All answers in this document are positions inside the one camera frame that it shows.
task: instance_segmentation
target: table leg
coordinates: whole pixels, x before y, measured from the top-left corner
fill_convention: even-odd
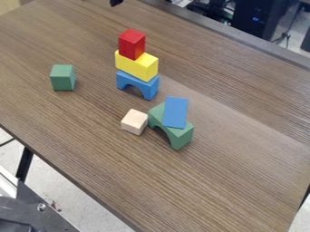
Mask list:
[[[302,202],[301,202],[299,208],[301,208],[301,207],[303,206],[303,204],[304,204],[306,198],[309,196],[309,194],[310,194],[310,185],[309,185],[309,187],[308,187],[308,190],[307,190],[306,193],[305,193],[305,196],[304,196],[304,198],[303,198],[303,200],[302,200]]]
[[[34,154],[29,149],[24,148],[23,155],[16,172],[16,177],[23,183],[27,177],[33,156]]]

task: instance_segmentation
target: red cube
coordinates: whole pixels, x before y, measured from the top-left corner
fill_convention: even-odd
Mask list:
[[[145,52],[145,34],[128,29],[119,36],[119,54],[133,61]]]

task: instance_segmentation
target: blue block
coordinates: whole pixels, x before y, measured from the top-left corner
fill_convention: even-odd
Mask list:
[[[167,97],[162,125],[184,129],[186,126],[186,116],[188,113],[189,100],[186,98]]]
[[[144,82],[130,74],[127,74],[126,72],[119,70],[116,72],[116,85],[120,90],[125,89],[127,85],[132,85],[142,92],[146,100],[150,101],[159,89],[160,77],[156,75],[149,82]]]

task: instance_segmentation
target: beige cube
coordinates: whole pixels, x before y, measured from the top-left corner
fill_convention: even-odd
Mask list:
[[[121,128],[136,135],[141,135],[148,125],[148,114],[130,109],[121,120]]]

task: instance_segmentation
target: metal frame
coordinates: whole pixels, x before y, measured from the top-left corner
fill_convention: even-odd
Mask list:
[[[25,182],[25,179],[27,177],[33,157],[34,157],[34,153],[31,152],[26,147],[24,147],[22,158],[19,162],[18,169],[16,172],[16,177],[23,183]]]

